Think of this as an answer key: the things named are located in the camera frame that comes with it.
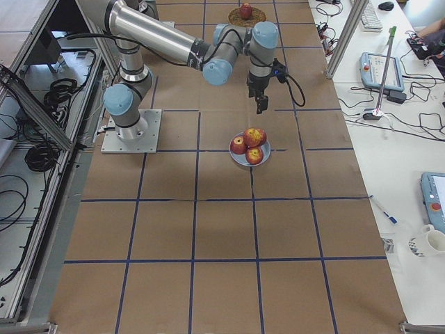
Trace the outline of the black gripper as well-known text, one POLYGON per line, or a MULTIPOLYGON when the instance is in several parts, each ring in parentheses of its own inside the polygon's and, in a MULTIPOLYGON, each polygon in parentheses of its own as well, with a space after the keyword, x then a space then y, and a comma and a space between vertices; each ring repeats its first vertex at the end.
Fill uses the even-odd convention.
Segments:
POLYGON ((265 95, 265 89, 269 85, 270 77, 258 77, 249 72, 247 77, 248 97, 255 97, 257 104, 257 114, 262 114, 268 108, 268 96, 265 95))

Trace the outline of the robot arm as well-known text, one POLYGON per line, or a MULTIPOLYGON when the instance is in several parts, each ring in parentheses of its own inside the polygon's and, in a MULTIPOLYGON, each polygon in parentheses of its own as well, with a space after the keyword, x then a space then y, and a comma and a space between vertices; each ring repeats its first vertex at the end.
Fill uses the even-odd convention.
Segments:
POLYGON ((204 79, 214 86, 227 83, 240 54, 249 56, 249 96, 257 103, 257 113, 268 108, 265 89, 273 74, 278 39, 278 29, 273 23, 258 22, 252 28, 220 24, 210 45, 138 12, 125 1, 80 1, 79 5, 87 18, 105 32, 183 61, 188 67, 202 71, 204 79))

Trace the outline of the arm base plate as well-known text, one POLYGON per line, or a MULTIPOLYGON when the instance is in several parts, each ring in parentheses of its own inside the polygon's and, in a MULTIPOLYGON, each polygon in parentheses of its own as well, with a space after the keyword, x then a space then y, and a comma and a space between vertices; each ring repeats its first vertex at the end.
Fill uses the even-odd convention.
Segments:
POLYGON ((140 119, 132 127, 118 127, 110 118, 101 152, 104 154, 138 154, 157 151, 161 126, 161 109, 140 109, 140 119))

